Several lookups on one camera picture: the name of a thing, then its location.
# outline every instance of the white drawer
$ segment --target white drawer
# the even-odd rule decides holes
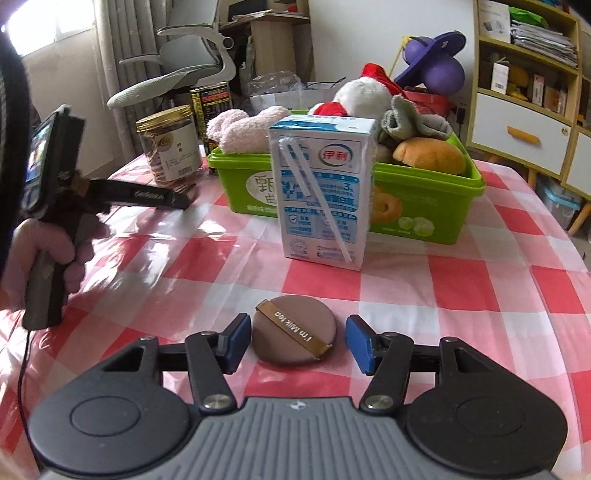
[[[508,131],[511,127],[537,137],[539,142],[531,143],[512,136]],[[570,127],[549,116],[496,97],[477,95],[472,132],[474,143],[560,174],[569,135]]]
[[[591,138],[583,133],[579,133],[566,183],[586,195],[591,195]]]

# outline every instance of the person's hand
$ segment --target person's hand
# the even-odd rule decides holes
[[[101,223],[92,238],[106,238],[109,234],[109,227]],[[61,265],[70,264],[64,272],[67,293],[80,290],[86,273],[85,263],[95,256],[90,240],[74,249],[70,237],[61,227],[34,219],[25,220],[12,236],[0,286],[0,309],[24,307],[29,272],[39,251],[48,252]]]

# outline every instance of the purple ball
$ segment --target purple ball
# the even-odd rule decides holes
[[[443,96],[459,92],[466,81],[462,64],[444,53],[423,68],[421,77],[429,93]]]
[[[404,47],[404,61],[410,65],[414,59],[423,53],[423,50],[427,48],[427,45],[429,45],[432,40],[431,37],[411,38]]]

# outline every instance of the yili milk box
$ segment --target yili milk box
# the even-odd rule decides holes
[[[314,115],[290,115],[270,128],[286,257],[360,270],[378,128],[372,119]]]

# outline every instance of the yellow string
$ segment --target yellow string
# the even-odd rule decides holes
[[[402,55],[402,51],[404,50],[404,47],[406,47],[406,44],[410,40],[411,40],[411,37],[409,35],[405,35],[405,36],[402,37],[402,43],[400,44],[400,48],[398,49],[398,53],[396,54],[396,58],[394,59],[394,64],[392,65],[392,68],[388,72],[388,77],[391,77],[392,76],[392,72],[396,68],[396,64],[398,63],[398,61],[400,59],[400,55]]]

